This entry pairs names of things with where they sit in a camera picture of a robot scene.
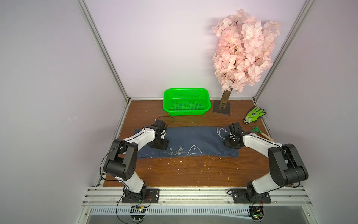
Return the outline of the dark blue printed pillowcase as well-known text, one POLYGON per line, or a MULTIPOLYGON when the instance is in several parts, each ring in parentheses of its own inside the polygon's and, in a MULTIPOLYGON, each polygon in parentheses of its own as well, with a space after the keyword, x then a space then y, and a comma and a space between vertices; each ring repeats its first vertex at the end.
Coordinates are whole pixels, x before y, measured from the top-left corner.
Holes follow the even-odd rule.
POLYGON ((165 138, 168 149, 150 148, 148 145, 138 152, 138 159, 219 156, 237 158, 239 151, 224 145, 224 137, 230 134, 227 127, 170 127, 165 138))

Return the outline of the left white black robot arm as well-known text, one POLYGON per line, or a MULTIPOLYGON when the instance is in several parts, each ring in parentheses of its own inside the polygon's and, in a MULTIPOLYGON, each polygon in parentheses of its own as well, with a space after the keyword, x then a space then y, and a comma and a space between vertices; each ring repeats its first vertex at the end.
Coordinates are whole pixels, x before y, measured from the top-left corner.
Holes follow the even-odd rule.
POLYGON ((167 125, 157 119, 151 126, 126 139, 115 139, 109 153, 103 159, 103 172, 111 175, 124 185, 124 195, 129 199, 142 202, 147 196, 145 182, 136 173, 139 150, 148 145, 150 148, 167 150, 169 140, 165 138, 167 125))

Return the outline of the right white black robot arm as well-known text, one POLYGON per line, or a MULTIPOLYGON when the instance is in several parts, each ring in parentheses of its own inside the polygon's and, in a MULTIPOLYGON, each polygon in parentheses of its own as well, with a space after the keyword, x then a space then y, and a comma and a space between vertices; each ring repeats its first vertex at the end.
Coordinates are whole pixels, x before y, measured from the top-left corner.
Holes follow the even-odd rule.
POLYGON ((300 184, 309 178, 304 162, 293 144, 280 144, 253 132, 245 132, 239 123, 228 127, 230 135, 225 137, 225 146, 235 149, 248 147, 268 158, 269 173, 247 185, 245 193, 250 201, 272 190, 300 184))

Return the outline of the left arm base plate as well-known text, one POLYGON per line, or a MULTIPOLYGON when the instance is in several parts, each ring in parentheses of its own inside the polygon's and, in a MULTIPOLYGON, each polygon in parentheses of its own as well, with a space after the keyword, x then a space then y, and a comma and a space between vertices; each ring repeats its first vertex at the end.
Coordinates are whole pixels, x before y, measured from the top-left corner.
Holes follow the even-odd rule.
POLYGON ((124 189, 124 194, 121 199, 121 203, 129 204, 129 203, 158 203, 159 202, 160 189, 149 188, 144 189, 140 193, 133 193, 129 191, 127 188, 124 189))

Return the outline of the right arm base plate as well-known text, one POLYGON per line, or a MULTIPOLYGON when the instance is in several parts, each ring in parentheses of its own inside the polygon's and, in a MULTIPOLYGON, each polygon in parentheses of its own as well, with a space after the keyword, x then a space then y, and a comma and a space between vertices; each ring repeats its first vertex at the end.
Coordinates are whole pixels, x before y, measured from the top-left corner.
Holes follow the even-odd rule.
POLYGON ((256 193, 252 189, 230 189, 228 191, 233 198, 234 203, 272 203, 269 193, 256 193))

